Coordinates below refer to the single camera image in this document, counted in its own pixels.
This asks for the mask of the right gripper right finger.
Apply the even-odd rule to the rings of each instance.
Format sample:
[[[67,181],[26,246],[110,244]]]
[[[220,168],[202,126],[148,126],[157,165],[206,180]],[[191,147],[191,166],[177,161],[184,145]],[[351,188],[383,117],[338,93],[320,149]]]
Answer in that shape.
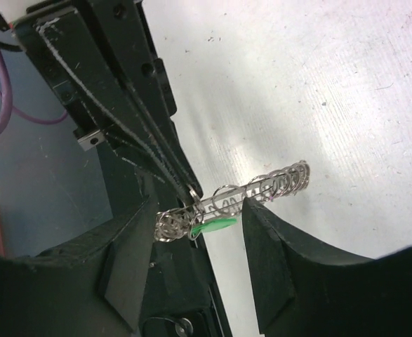
[[[247,199],[242,224],[265,336],[412,336],[412,246],[377,259],[344,251]]]

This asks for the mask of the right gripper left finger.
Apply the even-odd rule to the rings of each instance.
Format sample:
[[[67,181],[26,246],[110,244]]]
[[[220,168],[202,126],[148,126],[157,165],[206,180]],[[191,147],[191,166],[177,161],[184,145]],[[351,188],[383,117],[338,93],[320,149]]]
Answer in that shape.
[[[35,257],[0,256],[0,336],[132,336],[157,200]]]

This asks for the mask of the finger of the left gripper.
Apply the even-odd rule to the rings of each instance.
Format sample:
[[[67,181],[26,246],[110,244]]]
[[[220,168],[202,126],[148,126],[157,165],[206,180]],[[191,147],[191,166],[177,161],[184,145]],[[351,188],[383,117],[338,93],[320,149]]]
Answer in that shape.
[[[75,87],[121,130],[126,140],[142,148],[181,200],[190,200],[189,175],[167,138],[173,132],[160,128],[132,83],[112,71],[84,20],[45,18],[38,21],[36,31]]]
[[[202,196],[171,119],[177,107],[141,1],[87,1],[100,51],[129,104],[112,110],[126,136],[181,197]]]

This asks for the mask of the metal disc with keyrings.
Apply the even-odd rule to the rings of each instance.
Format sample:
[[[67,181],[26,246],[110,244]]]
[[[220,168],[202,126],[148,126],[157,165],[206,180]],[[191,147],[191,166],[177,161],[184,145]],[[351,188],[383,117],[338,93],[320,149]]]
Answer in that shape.
[[[184,237],[190,239],[190,230],[195,225],[219,218],[237,219],[245,199],[254,199],[262,204],[271,202],[306,189],[309,181],[310,166],[301,160],[256,176],[242,186],[222,185],[209,198],[200,200],[195,197],[191,206],[159,212],[156,216],[154,240],[172,242]]]

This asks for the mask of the green tag key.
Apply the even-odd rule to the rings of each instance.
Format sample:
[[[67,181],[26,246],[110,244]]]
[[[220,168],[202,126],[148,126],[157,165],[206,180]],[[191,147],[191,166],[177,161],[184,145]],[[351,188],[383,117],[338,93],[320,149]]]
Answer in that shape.
[[[210,220],[205,223],[200,223],[195,225],[189,233],[189,238],[195,240],[200,234],[205,232],[214,232],[216,230],[221,230],[226,227],[232,226],[237,223],[236,218],[219,218],[215,220]]]

